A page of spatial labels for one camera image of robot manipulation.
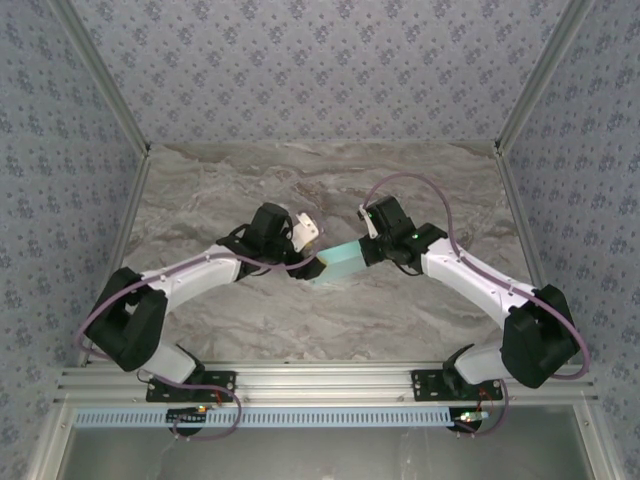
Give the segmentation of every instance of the blue cable tray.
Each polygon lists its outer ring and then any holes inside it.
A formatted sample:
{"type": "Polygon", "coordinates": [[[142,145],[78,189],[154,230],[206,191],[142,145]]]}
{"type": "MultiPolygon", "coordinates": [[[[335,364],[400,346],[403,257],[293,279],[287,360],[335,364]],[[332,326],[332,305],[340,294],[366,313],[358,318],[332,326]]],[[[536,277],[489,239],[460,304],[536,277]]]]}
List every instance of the blue cable tray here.
{"type": "MultiPolygon", "coordinates": [[[[229,427],[237,408],[207,412],[202,427],[229,427]]],[[[77,428],[169,427],[167,408],[78,408],[77,428]]],[[[448,407],[246,407],[241,428],[345,428],[345,427],[448,427],[453,422],[448,407]]],[[[193,427],[181,423],[180,427],[193,427]]]]}

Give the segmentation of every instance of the teal block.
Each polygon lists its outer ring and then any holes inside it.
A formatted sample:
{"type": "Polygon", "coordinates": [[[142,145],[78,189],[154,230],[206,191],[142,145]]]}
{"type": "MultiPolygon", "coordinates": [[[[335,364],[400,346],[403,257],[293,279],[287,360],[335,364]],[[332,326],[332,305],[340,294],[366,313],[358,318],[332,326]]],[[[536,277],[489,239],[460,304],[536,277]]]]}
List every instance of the teal block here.
{"type": "Polygon", "coordinates": [[[327,267],[320,276],[311,280],[312,285],[333,282],[367,268],[357,240],[322,250],[318,253],[318,258],[327,267]]]}

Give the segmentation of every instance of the light blue object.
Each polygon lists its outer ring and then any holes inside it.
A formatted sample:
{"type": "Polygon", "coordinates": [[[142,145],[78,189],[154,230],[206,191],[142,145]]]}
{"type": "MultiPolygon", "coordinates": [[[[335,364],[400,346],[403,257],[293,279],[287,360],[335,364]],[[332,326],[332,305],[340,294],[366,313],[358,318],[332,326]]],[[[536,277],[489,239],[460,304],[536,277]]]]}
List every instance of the light blue object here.
{"type": "MultiPolygon", "coordinates": [[[[230,427],[235,407],[209,410],[203,427],[230,427]]],[[[78,408],[75,428],[168,427],[167,409],[78,408]]],[[[246,407],[243,428],[450,427],[449,407],[246,407]]],[[[193,423],[178,424],[179,427],[193,423]]]]}
{"type": "Polygon", "coordinates": [[[322,250],[318,253],[318,258],[327,268],[320,276],[311,280],[312,285],[333,282],[367,268],[357,240],[322,250]]]}

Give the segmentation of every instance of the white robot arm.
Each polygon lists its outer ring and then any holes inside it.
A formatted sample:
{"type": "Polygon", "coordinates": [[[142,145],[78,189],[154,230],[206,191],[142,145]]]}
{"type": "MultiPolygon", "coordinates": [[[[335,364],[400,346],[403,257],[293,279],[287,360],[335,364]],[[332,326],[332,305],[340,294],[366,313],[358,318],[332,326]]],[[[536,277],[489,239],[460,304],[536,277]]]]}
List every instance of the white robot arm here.
{"type": "Polygon", "coordinates": [[[518,282],[458,246],[474,266],[498,278],[502,288],[479,275],[454,252],[446,232],[431,224],[416,228],[391,196],[360,209],[369,234],[359,240],[367,266],[391,260],[453,288],[484,310],[503,330],[501,341],[469,345],[447,360],[443,369],[452,391],[463,393],[487,380],[513,377],[530,388],[539,387],[579,347],[571,334],[544,309],[512,289],[524,291],[561,312],[571,323],[564,295],[547,285],[537,290],[518,282]]]}
{"type": "Polygon", "coordinates": [[[251,224],[237,228],[200,255],[159,270],[136,273],[125,267],[116,271],[94,310],[115,293],[134,284],[141,286],[100,314],[86,335],[124,371],[144,369],[183,383],[199,362],[163,339],[166,315],[207,290],[251,275],[261,264],[277,268],[305,263],[289,268],[289,275],[305,279],[319,275],[324,265],[315,258],[302,262],[301,253],[319,234],[308,215],[298,215],[294,225],[286,210],[264,204],[251,224]]]}

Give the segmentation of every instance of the marble surface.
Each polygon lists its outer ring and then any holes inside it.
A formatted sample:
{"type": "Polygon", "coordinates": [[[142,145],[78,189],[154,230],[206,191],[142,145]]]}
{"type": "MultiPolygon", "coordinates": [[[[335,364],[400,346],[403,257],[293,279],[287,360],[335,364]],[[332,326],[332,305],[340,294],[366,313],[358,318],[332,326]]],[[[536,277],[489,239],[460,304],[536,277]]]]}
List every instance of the marble surface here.
{"type": "MultiPolygon", "coordinates": [[[[528,280],[495,162],[436,143],[154,146],[126,252],[139,271],[202,252],[251,220],[266,201],[311,210],[326,224],[322,247],[362,236],[356,215],[368,189],[401,170],[429,175],[448,195],[458,238],[478,258],[528,280]]],[[[446,225],[444,208],[411,180],[381,189],[417,224],[446,225]]],[[[168,315],[166,335],[202,360],[443,360],[500,335],[453,290],[381,264],[312,286],[274,272],[213,289],[168,315]]]]}

